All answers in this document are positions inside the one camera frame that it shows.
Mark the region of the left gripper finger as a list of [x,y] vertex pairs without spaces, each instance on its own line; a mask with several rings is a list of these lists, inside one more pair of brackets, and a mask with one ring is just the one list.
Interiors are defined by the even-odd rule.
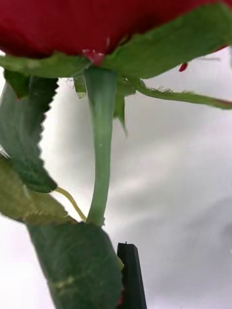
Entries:
[[146,309],[145,291],[138,249],[133,244],[119,243],[117,255],[124,264],[122,270],[123,291],[119,309]]

